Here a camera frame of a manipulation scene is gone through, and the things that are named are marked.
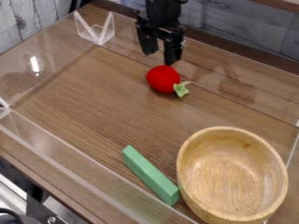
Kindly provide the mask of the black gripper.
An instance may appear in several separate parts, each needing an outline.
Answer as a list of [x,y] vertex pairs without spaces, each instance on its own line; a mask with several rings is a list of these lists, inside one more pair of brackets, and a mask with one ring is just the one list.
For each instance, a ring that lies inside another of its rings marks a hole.
[[144,0],[144,12],[136,13],[136,33],[144,55],[159,50],[163,39],[163,60],[167,66],[181,59],[185,41],[179,22],[187,0]]

